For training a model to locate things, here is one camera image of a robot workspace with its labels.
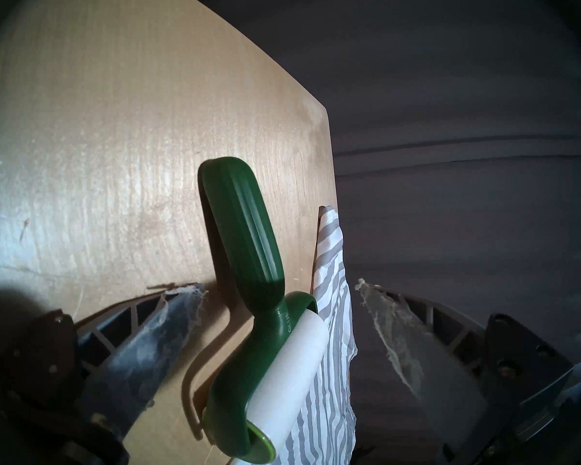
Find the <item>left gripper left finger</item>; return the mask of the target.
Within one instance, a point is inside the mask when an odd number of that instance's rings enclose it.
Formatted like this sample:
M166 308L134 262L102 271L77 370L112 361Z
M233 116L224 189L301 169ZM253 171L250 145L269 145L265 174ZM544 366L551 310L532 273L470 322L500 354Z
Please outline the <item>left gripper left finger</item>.
M56 309L0 352L0 464L129 464L123 440L186 345L202 283L75 323Z

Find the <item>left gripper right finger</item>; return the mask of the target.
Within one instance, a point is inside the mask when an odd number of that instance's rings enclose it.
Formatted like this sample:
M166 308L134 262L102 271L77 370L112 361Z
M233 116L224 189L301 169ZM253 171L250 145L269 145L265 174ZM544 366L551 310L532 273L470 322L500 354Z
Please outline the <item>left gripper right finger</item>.
M512 316L356 285L390 363L441 441L436 464L515 464L558 414L573 364Z

